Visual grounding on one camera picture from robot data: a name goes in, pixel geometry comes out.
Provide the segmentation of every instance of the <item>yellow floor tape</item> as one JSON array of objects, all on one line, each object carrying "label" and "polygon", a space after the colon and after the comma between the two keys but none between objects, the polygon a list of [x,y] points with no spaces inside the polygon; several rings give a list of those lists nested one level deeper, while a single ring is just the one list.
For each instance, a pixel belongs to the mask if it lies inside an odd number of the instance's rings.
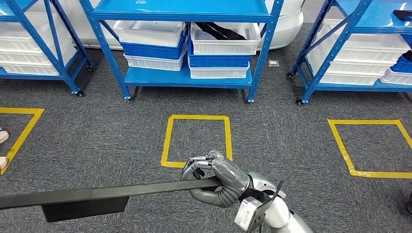
[{"label": "yellow floor tape", "polygon": [[349,169],[349,174],[352,176],[361,176],[368,178],[404,178],[411,179],[412,172],[385,172],[385,171],[356,171],[352,161],[350,160],[349,154],[346,152],[345,146],[343,145],[342,139],[339,136],[336,125],[396,125],[403,137],[406,139],[409,147],[412,149],[412,140],[409,137],[408,132],[406,132],[400,120],[327,120],[332,130],[333,136],[335,137],[336,143],[338,144],[339,150],[346,162]]},{"label": "yellow floor tape", "polygon": [[29,135],[30,131],[32,130],[33,126],[36,124],[37,120],[40,118],[41,114],[43,113],[44,109],[42,108],[1,108],[0,107],[0,114],[33,114],[32,118],[30,119],[29,123],[26,125],[24,130],[21,132],[20,136],[7,153],[6,157],[8,160],[7,166],[0,170],[0,175],[2,175],[8,166],[10,165],[11,161],[13,160],[14,156],[16,155],[18,149],[20,149],[21,145],[23,144],[26,137]]},{"label": "yellow floor tape", "polygon": [[170,162],[168,161],[170,139],[172,136],[173,120],[223,120],[224,121],[224,137],[226,143],[226,157],[232,160],[232,139],[230,135],[230,122],[227,116],[209,116],[209,115],[175,115],[173,114],[167,123],[165,143],[163,145],[163,153],[161,165],[166,167],[183,168],[186,162]]}]

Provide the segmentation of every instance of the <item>carpet floor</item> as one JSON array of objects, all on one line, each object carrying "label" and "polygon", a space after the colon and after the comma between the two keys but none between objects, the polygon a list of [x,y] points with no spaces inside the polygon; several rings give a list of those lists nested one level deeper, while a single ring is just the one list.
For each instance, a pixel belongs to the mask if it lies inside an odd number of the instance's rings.
[{"label": "carpet floor", "polygon": [[[123,100],[100,50],[88,50],[93,72],[82,70],[83,98],[59,81],[0,81],[0,106],[44,108],[44,113],[4,175],[0,194],[115,186],[179,179],[181,170],[160,165],[167,120],[172,114],[225,115],[230,119],[233,160],[245,171],[284,181],[289,207],[318,233],[409,233],[405,204],[410,180],[354,177],[327,119],[400,119],[412,134],[412,100],[404,93],[317,92],[297,106],[299,77],[287,79],[311,24],[287,47],[271,51],[280,67],[263,71],[255,103],[242,90],[130,88]],[[127,61],[113,51],[124,73]],[[10,139],[28,115],[0,114]],[[412,150],[393,125],[338,125],[354,163],[362,171],[411,171]],[[211,149],[225,151],[223,121],[176,120],[169,160],[186,161]],[[5,233],[240,233],[237,206],[207,206],[188,192],[130,198],[123,213],[47,223],[40,207],[0,211]]]}]

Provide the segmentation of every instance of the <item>blue metal shelf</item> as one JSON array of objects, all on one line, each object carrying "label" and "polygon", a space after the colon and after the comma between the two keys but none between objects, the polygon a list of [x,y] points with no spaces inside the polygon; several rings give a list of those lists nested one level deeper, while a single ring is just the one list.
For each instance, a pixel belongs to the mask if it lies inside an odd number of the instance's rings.
[{"label": "blue metal shelf", "polygon": [[409,92],[412,87],[408,85],[382,83],[377,80],[372,86],[319,83],[317,91],[383,91],[383,92]]},{"label": "blue metal shelf", "polygon": [[[343,15],[351,14],[360,0],[336,0],[335,5]],[[373,0],[352,33],[412,33],[412,24],[400,21],[394,10],[412,10],[407,0]]]},{"label": "blue metal shelf", "polygon": [[263,0],[101,0],[97,20],[269,22]]},{"label": "blue metal shelf", "polygon": [[[265,65],[266,56],[275,31],[283,0],[274,1],[268,13],[264,0],[101,0],[93,8],[89,0],[80,0],[90,25],[106,56],[125,99],[131,95],[128,86],[179,86],[204,88],[248,89],[248,102],[254,102],[255,92]],[[251,22],[267,23],[266,36],[252,76],[250,70],[245,79],[191,79],[185,59],[182,70],[163,71],[130,67],[123,77],[116,59],[107,44],[100,24],[119,40],[105,20],[158,20],[185,22]]]},{"label": "blue metal shelf", "polygon": [[[38,0],[16,0],[18,7],[23,11],[27,11]],[[19,22],[18,18],[10,9],[6,0],[0,0],[0,22]]]},{"label": "blue metal shelf", "polygon": [[[335,59],[346,40],[353,33],[403,33],[412,34],[412,24],[402,22],[393,15],[394,10],[412,10],[410,0],[325,0],[322,9],[308,35],[306,41],[293,65],[288,76],[299,74],[305,87],[298,104],[308,103],[314,91],[382,91],[382,92],[411,92],[410,85],[397,85],[376,81],[374,85],[350,85],[350,84],[331,84],[320,83],[326,73],[330,63]],[[319,31],[322,21],[329,12],[331,6],[336,6],[345,19],[335,28],[319,38],[312,44],[316,33]],[[318,72],[313,75],[311,65],[307,61],[306,55],[314,47],[318,46],[323,40],[331,36],[337,29],[343,27],[342,33],[337,38],[329,54],[321,64]],[[305,63],[310,72],[310,81],[307,80],[302,71],[302,64]]]},{"label": "blue metal shelf", "polygon": [[[20,23],[24,29],[30,34],[33,40],[38,44],[40,49],[44,52],[46,57],[50,60],[53,64],[54,68],[59,72],[59,75],[51,76],[51,75],[30,75],[30,74],[9,74],[3,68],[0,68],[0,79],[26,79],[26,80],[62,80],[64,81],[71,89],[73,94],[80,95],[79,87],[74,83],[77,75],[79,74],[83,65],[87,62],[88,68],[92,69],[93,62],[89,58],[88,54],[86,53],[85,48],[81,44],[76,32],[74,31],[72,25],[67,18],[66,13],[64,13],[62,6],[58,2],[58,0],[43,0],[45,3],[46,14],[49,19],[51,34],[53,36],[53,41],[55,44],[55,49],[57,51],[57,58],[52,53],[50,48],[46,45],[43,41],[41,36],[38,34],[36,29],[30,23],[30,21],[25,16],[24,12],[29,9],[34,3],[38,0],[0,0],[0,22],[18,22]],[[57,38],[56,28],[54,25],[54,19],[52,17],[52,11],[50,8],[50,3],[56,9],[57,14],[62,19],[65,27],[67,28],[70,36],[73,38],[74,42],[77,45],[77,52],[75,55],[69,60],[69,62],[64,65],[63,58],[60,50],[59,40]],[[77,57],[81,56],[81,60],[77,65],[76,69],[73,71],[72,75],[68,74],[68,69],[76,60]]]},{"label": "blue metal shelf", "polygon": [[130,86],[174,86],[174,87],[211,87],[247,89],[252,87],[250,70],[246,78],[239,79],[191,79],[187,61],[183,63],[182,70],[169,71],[158,69],[144,69],[129,67],[124,82]]}]

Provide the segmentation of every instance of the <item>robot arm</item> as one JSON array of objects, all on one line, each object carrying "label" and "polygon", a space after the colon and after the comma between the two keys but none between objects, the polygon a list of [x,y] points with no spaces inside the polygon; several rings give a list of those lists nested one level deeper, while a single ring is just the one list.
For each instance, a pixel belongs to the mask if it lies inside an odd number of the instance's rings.
[{"label": "robot arm", "polygon": [[254,231],[263,222],[273,233],[311,233],[310,228],[284,202],[285,193],[257,172],[246,175],[221,153],[212,150],[205,156],[190,158],[182,171],[182,180],[189,174],[200,179],[201,169],[214,171],[222,181],[222,189],[192,189],[191,195],[198,201],[222,208],[241,202],[235,223],[246,232]]}]

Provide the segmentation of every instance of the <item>white shoe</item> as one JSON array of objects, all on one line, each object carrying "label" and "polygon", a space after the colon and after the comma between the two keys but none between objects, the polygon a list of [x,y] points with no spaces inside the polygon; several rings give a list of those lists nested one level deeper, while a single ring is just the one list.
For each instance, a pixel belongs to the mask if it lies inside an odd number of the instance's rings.
[{"label": "white shoe", "polygon": [[9,138],[9,133],[6,131],[0,131],[0,144]]},{"label": "white shoe", "polygon": [[5,168],[7,165],[7,158],[6,157],[0,157],[0,169]]}]

